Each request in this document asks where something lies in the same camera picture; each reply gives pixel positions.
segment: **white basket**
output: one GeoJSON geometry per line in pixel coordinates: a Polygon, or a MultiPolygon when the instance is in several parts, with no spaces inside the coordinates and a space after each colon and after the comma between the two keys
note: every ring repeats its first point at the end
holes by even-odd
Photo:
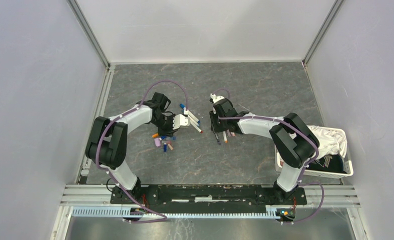
{"type": "MultiPolygon", "coordinates": [[[[335,131],[339,131],[339,132],[344,132],[341,129],[337,129],[337,128],[329,128],[329,127],[321,127],[323,129],[330,129],[330,130],[335,130],[335,131]]],[[[281,166],[281,155],[279,154],[278,150],[276,149],[275,146],[275,170],[277,172],[280,172],[282,170],[282,166],[281,166]]],[[[330,178],[330,179],[340,179],[343,177],[348,177],[353,175],[353,165],[351,164],[351,160],[345,158],[343,159],[343,166],[344,166],[344,172],[346,173],[336,173],[336,172],[327,172],[327,171],[315,171],[315,170],[309,170],[306,169],[304,171],[304,175],[309,175],[309,176],[316,176],[316,177],[323,177],[323,178],[330,178]]]]}

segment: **marker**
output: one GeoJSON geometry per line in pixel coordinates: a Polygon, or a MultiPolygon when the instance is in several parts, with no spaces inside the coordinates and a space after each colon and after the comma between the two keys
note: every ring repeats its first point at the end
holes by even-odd
{"type": "Polygon", "coordinates": [[[156,144],[156,147],[161,146],[160,139],[158,137],[154,139],[154,143],[156,144]]]}
{"type": "Polygon", "coordinates": [[[193,122],[195,126],[199,127],[200,124],[198,124],[192,117],[188,118],[190,122],[193,122]]]}
{"type": "Polygon", "coordinates": [[[197,131],[199,131],[201,134],[203,133],[203,131],[199,128],[199,127],[197,127],[193,122],[189,122],[197,131]]]}
{"type": "MultiPolygon", "coordinates": [[[[185,105],[183,105],[182,103],[179,104],[179,106],[180,106],[182,109],[185,108],[185,105]]],[[[192,117],[198,124],[200,123],[200,120],[198,120],[198,118],[197,118],[196,116],[194,116],[189,110],[188,110],[188,115],[189,115],[190,117],[192,117]]]]}
{"type": "Polygon", "coordinates": [[[225,140],[225,143],[228,143],[228,139],[226,138],[226,132],[223,131],[222,133],[223,133],[223,140],[225,140]]]}
{"type": "Polygon", "coordinates": [[[191,117],[190,114],[188,114],[188,119],[191,119],[191,120],[193,120],[195,123],[197,123],[197,126],[198,126],[198,127],[200,126],[200,120],[198,120],[198,122],[196,122],[195,119],[193,119],[193,118],[191,117]]]}
{"type": "Polygon", "coordinates": [[[221,143],[219,141],[219,136],[217,135],[217,132],[214,133],[214,136],[216,137],[217,144],[220,145],[221,143]]]}

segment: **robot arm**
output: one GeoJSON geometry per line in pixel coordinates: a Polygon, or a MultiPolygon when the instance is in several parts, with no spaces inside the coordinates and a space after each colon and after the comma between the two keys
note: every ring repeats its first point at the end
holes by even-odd
{"type": "MultiPolygon", "coordinates": [[[[180,126],[189,126],[188,117],[185,115],[164,114],[169,105],[170,100],[164,94],[156,92],[151,100],[145,101],[136,111],[122,115],[105,135],[100,149],[99,162],[104,167],[108,167],[111,174],[127,190],[132,190],[139,181],[125,161],[127,135],[140,125],[149,123],[157,126],[160,136],[169,137],[173,136],[180,126]]],[[[95,162],[98,141],[110,121],[118,116],[120,115],[110,118],[100,116],[95,119],[86,146],[86,157],[95,162]]]]}
{"type": "Polygon", "coordinates": [[[295,113],[290,113],[285,117],[263,117],[247,111],[238,113],[230,100],[214,94],[211,94],[211,102],[213,111],[210,112],[210,119],[213,132],[220,133],[229,130],[238,134],[255,134],[273,139],[279,154],[284,159],[281,174],[274,184],[279,191],[278,198],[284,199],[293,193],[302,168],[305,162],[314,155],[315,149],[299,135],[292,138],[290,134],[294,131],[287,127],[287,124],[302,132],[319,147],[318,139],[301,118],[295,113]],[[219,119],[234,117],[241,117],[241,119],[219,119]]]}

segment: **purple cable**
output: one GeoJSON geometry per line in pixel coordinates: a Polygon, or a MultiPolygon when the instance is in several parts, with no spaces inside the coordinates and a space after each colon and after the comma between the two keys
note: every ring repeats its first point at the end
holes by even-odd
{"type": "MultiPolygon", "coordinates": [[[[110,122],[110,123],[107,125],[107,127],[104,129],[103,134],[101,135],[101,138],[100,138],[100,140],[99,140],[99,142],[98,142],[97,153],[96,153],[96,156],[95,156],[95,165],[97,166],[98,169],[106,170],[106,171],[109,172],[109,169],[108,169],[107,167],[102,167],[102,166],[100,166],[100,151],[101,151],[101,145],[103,144],[104,136],[107,134],[108,129],[110,129],[110,127],[111,127],[117,120],[119,120],[119,119],[121,119],[122,117],[124,117],[124,116],[126,116],[126,115],[128,115],[128,114],[131,114],[131,113],[133,113],[134,111],[138,110],[138,109],[142,106],[142,104],[144,103],[145,98],[147,97],[147,95],[148,95],[148,93],[150,92],[150,90],[151,90],[155,85],[160,84],[160,83],[173,83],[173,84],[176,84],[178,87],[180,87],[180,88],[182,89],[182,91],[184,92],[184,94],[185,94],[185,103],[186,103],[185,108],[188,109],[188,95],[187,95],[185,89],[184,89],[181,85],[179,85],[179,83],[177,83],[177,82],[175,82],[175,81],[172,81],[172,80],[161,80],[161,81],[158,81],[158,82],[152,84],[152,85],[148,88],[148,90],[145,92],[144,96],[142,97],[141,102],[139,103],[139,105],[138,105],[137,107],[134,107],[134,108],[132,108],[132,109],[129,109],[129,110],[127,110],[126,112],[122,113],[120,116],[118,116],[118,117],[116,117],[115,119],[111,120],[111,122],[110,122]]],[[[130,198],[130,200],[132,200],[136,205],[138,205],[139,207],[141,207],[141,208],[143,208],[143,209],[149,211],[150,213],[153,213],[153,214],[155,214],[155,215],[158,215],[158,216],[161,216],[161,217],[162,217],[162,218],[153,219],[153,220],[132,221],[132,222],[130,222],[130,223],[133,223],[133,224],[146,224],[146,223],[162,222],[162,221],[166,221],[166,220],[167,220],[167,217],[166,217],[165,215],[163,215],[163,214],[161,214],[161,213],[159,213],[159,212],[153,211],[153,210],[151,210],[151,209],[149,209],[149,208],[143,206],[143,205],[140,204],[138,201],[136,201],[136,200],[130,195],[130,193],[125,189],[125,187],[122,186],[122,185],[119,183],[119,181],[117,181],[117,179],[111,174],[111,172],[109,172],[109,176],[113,179],[114,183],[115,183],[116,185],[118,185],[118,187],[120,187],[120,188],[125,192],[125,194],[128,196],[128,198],[130,198]]]]}
{"type": "Polygon", "coordinates": [[[229,92],[228,89],[225,89],[225,88],[219,88],[216,91],[212,92],[211,94],[215,94],[215,93],[217,93],[218,91],[221,91],[221,90],[224,90],[225,92],[228,93],[228,99],[231,97],[231,93],[229,92]]]}
{"type": "Polygon", "coordinates": [[[320,208],[322,207],[323,199],[324,199],[324,197],[325,197],[325,190],[323,189],[322,184],[320,184],[320,183],[317,182],[317,181],[314,181],[314,182],[311,182],[311,183],[300,184],[300,186],[304,187],[304,186],[309,186],[309,185],[313,185],[313,184],[319,185],[320,190],[322,191],[322,197],[320,198],[319,206],[317,207],[317,209],[316,209],[310,216],[305,217],[305,218],[300,219],[300,220],[297,220],[297,221],[293,221],[293,223],[301,223],[301,222],[304,222],[304,221],[307,221],[307,220],[311,219],[312,217],[314,217],[314,216],[319,212],[320,208]]]}

